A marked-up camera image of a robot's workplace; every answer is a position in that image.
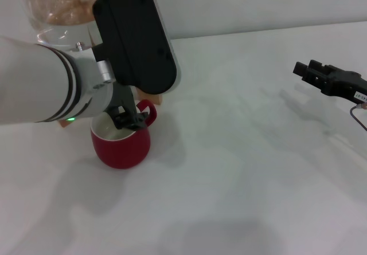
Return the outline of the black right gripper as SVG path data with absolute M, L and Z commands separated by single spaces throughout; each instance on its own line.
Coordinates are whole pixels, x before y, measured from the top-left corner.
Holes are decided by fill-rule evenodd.
M 293 73 L 324 95 L 340 97 L 355 104 L 366 103 L 366 80 L 357 72 L 311 60 L 308 65 L 296 62 Z

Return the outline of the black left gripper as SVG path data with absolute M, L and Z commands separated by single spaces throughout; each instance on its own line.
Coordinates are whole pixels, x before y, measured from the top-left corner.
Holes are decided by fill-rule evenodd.
M 123 107 L 125 112 L 119 113 L 119 107 Z M 128 85 L 117 82 L 112 84 L 112 98 L 105 112 L 112 117 L 114 126 L 118 130 L 127 128 L 138 131 L 147 127 L 149 113 L 137 113 L 134 97 Z

